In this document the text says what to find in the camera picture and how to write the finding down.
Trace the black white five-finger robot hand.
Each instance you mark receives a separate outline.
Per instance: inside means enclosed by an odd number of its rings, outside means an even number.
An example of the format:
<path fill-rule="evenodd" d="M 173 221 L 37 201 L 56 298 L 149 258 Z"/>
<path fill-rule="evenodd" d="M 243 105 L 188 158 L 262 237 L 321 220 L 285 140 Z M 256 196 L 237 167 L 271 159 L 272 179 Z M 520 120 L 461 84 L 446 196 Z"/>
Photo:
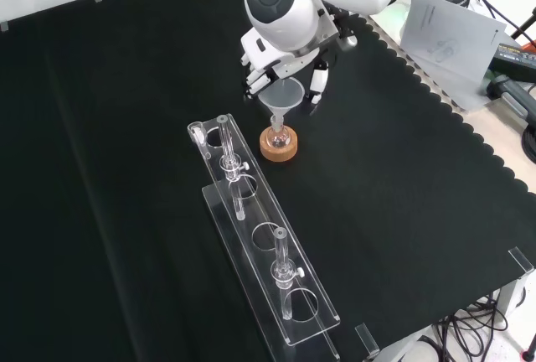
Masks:
<path fill-rule="evenodd" d="M 326 90 L 329 66 L 333 62 L 325 57 L 338 46 L 342 50 L 357 46 L 357 38 L 348 20 L 352 15 L 348 10 L 337 8 L 326 2 L 315 3 L 319 15 L 317 42 L 305 54 L 293 54 L 277 49 L 262 38 L 255 28 L 240 40 L 244 54 L 240 63 L 248 69 L 245 77 L 245 96 L 257 97 L 278 80 L 292 77 L 308 65 L 313 66 L 312 79 L 305 97 L 317 105 Z"/>

